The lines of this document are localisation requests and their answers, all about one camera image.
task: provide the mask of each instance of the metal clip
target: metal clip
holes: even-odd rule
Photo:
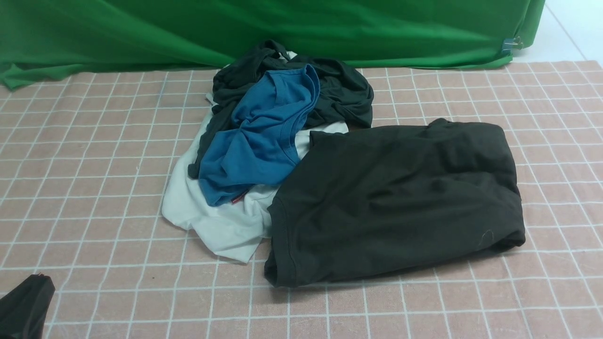
[[[520,36],[516,36],[512,39],[505,39],[502,42],[502,48],[501,48],[501,52],[503,54],[511,54],[511,51],[513,49],[522,49],[523,48],[523,41],[522,38]]]

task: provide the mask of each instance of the black fabric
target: black fabric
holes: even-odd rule
[[[216,133],[238,128],[230,120],[232,112],[247,90],[264,76],[264,72],[299,69],[307,64],[316,69],[320,80],[320,96],[316,106],[308,114],[305,128],[337,121],[370,128],[373,122],[371,105],[374,93],[362,74],[334,59],[305,55],[290,59],[282,45],[267,40],[220,70],[213,78],[213,100],[217,105],[212,108],[213,117],[199,141],[197,159],[188,167],[189,177],[198,179],[201,158]]]
[[[41,339],[54,294],[48,276],[31,275],[0,299],[0,339]]]
[[[503,130],[480,122],[311,132],[272,206],[276,287],[495,255],[525,242]]]

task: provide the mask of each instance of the red tag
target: red tag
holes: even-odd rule
[[[238,203],[239,201],[243,200],[243,198],[245,197],[245,194],[247,194],[247,192],[249,192],[249,190],[241,193],[238,197],[234,198],[230,202],[233,203],[233,204]]]

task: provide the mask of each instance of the green backdrop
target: green backdrop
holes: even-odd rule
[[[222,67],[274,39],[357,67],[496,67],[545,0],[0,0],[0,80]]]

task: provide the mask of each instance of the grid table surface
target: grid table surface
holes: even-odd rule
[[[45,338],[602,338],[603,69],[363,69],[374,126],[502,126],[527,243],[404,276],[275,290],[268,243],[216,258],[160,204],[215,71],[79,74],[0,88],[0,296],[57,292]]]

